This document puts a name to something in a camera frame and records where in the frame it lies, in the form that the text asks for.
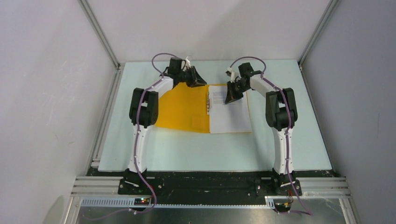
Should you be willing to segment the metal folder clip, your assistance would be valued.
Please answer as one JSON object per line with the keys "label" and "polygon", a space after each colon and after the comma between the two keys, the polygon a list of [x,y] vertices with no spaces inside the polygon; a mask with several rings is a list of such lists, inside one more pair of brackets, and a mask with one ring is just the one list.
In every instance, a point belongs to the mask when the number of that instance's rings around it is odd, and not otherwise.
{"label": "metal folder clip", "polygon": [[210,92],[207,93],[207,102],[206,102],[206,112],[207,115],[210,115],[212,109],[212,95]]}

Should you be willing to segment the orange file folder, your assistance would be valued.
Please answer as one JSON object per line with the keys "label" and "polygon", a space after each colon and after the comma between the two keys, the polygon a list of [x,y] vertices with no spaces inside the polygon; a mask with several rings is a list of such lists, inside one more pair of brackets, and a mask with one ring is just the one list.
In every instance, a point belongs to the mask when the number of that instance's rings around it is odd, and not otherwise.
{"label": "orange file folder", "polygon": [[162,95],[159,99],[159,115],[156,126],[195,133],[209,133],[209,115],[206,112],[209,86],[190,88],[186,84],[179,84]]}

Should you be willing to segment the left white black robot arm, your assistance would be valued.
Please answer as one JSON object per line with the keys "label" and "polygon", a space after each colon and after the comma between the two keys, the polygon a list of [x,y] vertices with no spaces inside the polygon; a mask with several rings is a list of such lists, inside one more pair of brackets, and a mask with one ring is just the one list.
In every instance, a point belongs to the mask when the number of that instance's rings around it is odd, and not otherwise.
{"label": "left white black robot arm", "polygon": [[191,65],[188,57],[182,59],[172,55],[169,65],[159,73],[159,78],[150,86],[134,89],[129,109],[134,142],[130,162],[124,171],[123,179],[136,194],[144,193],[148,186],[144,175],[147,171],[148,135],[158,119],[160,97],[180,83],[185,83],[190,88],[207,84],[195,66]]}

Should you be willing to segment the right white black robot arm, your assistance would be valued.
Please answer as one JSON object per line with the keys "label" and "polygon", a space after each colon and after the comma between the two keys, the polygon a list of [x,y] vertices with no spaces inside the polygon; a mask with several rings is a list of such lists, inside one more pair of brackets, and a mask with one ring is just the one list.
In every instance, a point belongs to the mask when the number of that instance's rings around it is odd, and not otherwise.
{"label": "right white black robot arm", "polygon": [[243,63],[236,73],[231,67],[226,74],[225,104],[243,98],[244,92],[254,90],[265,98],[265,119],[274,136],[275,161],[271,174],[271,188],[278,195],[301,196],[291,156],[293,127],[298,119],[295,94],[292,88],[281,88],[265,78],[264,72],[254,70],[250,63]]}

